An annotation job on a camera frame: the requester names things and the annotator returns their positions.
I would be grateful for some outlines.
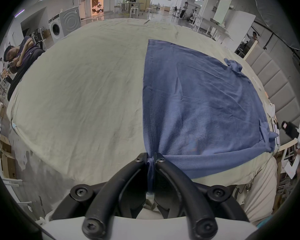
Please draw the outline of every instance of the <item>desk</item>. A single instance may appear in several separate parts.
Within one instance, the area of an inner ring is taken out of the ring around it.
[[[216,30],[218,30],[218,31],[220,31],[222,33],[225,32],[226,36],[229,37],[229,35],[226,33],[227,30],[225,28],[223,28],[221,26],[218,26],[217,24],[215,24],[215,23],[207,20],[206,18],[202,18],[202,22],[205,23],[205,24],[207,24],[207,25],[209,25],[209,28],[208,28],[206,34],[208,34],[208,32],[210,31],[211,28],[215,28]]]
[[[205,36],[208,36],[208,32],[210,31],[211,28],[215,28],[217,31],[220,31],[222,35],[225,35],[225,36],[230,38],[230,36],[227,33],[228,31],[226,29],[224,29],[223,27],[218,26],[217,24],[207,20],[206,18],[202,18],[200,16],[195,16],[194,17],[193,23],[191,24],[191,26],[193,26],[194,29],[197,29],[196,32],[198,32],[202,22],[209,25],[209,28],[208,28]],[[213,36],[211,35],[211,38],[214,38],[216,36],[216,34],[217,34],[217,32],[215,32]]]
[[[120,2],[120,10],[119,13],[130,13],[131,4],[134,6],[138,6],[140,8],[140,4],[143,4],[143,2]]]

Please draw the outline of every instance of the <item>cardboard box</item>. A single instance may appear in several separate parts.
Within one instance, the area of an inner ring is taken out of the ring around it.
[[[6,114],[6,110],[7,107],[2,102],[0,102],[0,117],[4,117],[4,115]]]
[[[11,144],[8,138],[2,134],[0,134],[0,149],[1,151],[11,153]]]
[[[43,31],[43,34],[44,34],[44,37],[45,37],[45,38],[48,38],[48,37],[51,35],[51,32],[50,32],[49,29],[45,29],[45,30]]]
[[[7,153],[2,153],[1,166],[5,178],[17,179],[16,159]]]

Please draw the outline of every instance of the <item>screw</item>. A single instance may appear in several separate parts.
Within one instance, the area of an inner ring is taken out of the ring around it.
[[[79,188],[79,189],[77,189],[77,191],[76,191],[76,194],[77,194],[79,197],[83,197],[86,193],[87,193],[87,190],[86,190],[85,188]]]
[[[93,234],[93,235],[104,235],[105,232],[102,229],[102,224],[97,219],[87,219],[82,226],[82,230],[85,234]]]
[[[217,196],[217,197],[221,197],[223,196],[225,193],[222,189],[217,189],[214,191],[214,194]]]
[[[138,163],[140,163],[140,162],[142,162],[142,161],[143,161],[143,159],[141,159],[141,158],[137,157],[137,158],[135,159],[135,161],[136,161],[136,162],[138,162]]]
[[[195,230],[201,237],[208,237],[215,231],[215,228],[212,221],[203,219],[197,223]]]
[[[88,230],[95,230],[96,229],[96,225],[92,224],[92,223],[88,223],[87,228],[88,228]]]

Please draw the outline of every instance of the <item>white board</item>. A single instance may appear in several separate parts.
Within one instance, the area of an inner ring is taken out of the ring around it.
[[[223,23],[225,16],[228,12],[229,6],[231,4],[232,0],[220,0],[218,8],[216,10],[216,13],[213,17],[213,19],[220,23],[220,25]]]
[[[240,11],[229,10],[225,18],[224,28],[228,31],[231,38],[225,37],[223,40],[217,40],[231,51],[235,52],[245,35],[248,33],[256,15]]]

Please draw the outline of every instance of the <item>wooden frame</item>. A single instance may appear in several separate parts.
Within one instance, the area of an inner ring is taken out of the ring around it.
[[[246,60],[248,58],[248,56],[250,55],[250,53],[252,52],[252,50],[254,49],[254,47],[256,47],[256,45],[258,44],[258,41],[254,41],[253,45],[251,46],[250,50],[247,52],[247,54],[244,56],[244,60]]]

